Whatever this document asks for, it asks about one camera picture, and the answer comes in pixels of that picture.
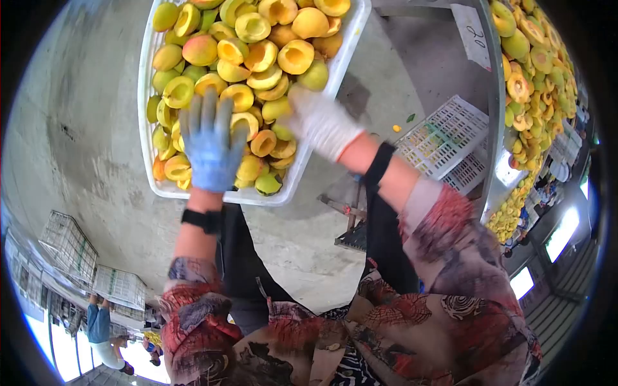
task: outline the black wristband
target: black wristband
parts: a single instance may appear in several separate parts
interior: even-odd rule
[[[378,189],[378,183],[384,176],[389,163],[391,163],[392,154],[395,150],[395,146],[386,141],[380,144],[373,162],[365,173],[364,181],[367,189]]]
[[[185,209],[182,213],[182,220],[180,220],[180,222],[186,222],[188,224],[195,225],[196,227],[200,227],[207,235],[216,235],[221,231],[222,220],[222,212],[200,213],[192,211],[191,209]]]

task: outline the blue glove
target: blue glove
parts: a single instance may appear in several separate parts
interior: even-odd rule
[[[232,99],[223,99],[217,111],[217,92],[209,87],[204,98],[193,96],[189,111],[180,112],[180,132],[196,188],[222,193],[234,184],[249,127],[236,127],[230,144],[233,105]]]

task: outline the hand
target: hand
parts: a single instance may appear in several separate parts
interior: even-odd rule
[[[223,99],[216,111],[217,92],[206,89],[204,98],[193,96],[189,111],[180,112],[180,131],[185,153],[191,162],[191,184],[222,193],[234,184],[242,151],[247,144],[248,127],[237,127],[230,144],[230,117],[233,100]]]
[[[337,162],[348,145],[364,132],[339,102],[321,93],[293,87],[288,95],[294,113],[284,119],[284,124],[331,162]]]

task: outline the paper label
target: paper label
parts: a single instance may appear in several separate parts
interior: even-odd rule
[[[473,7],[461,4],[451,4],[451,10],[455,17],[455,23],[462,37],[463,47],[468,59],[475,61],[482,68],[491,72],[491,62],[489,61],[489,51],[485,32],[481,26],[481,19],[478,12]]]

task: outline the patterned sleeve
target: patterned sleeve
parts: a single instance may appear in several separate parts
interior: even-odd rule
[[[159,301],[165,325],[161,339],[173,384],[188,384],[207,373],[214,384],[234,362],[240,329],[227,321],[232,303],[220,294],[216,268],[194,258],[176,258]]]
[[[493,300],[521,315],[495,236],[453,188],[420,180],[399,216],[404,251],[429,293]]]

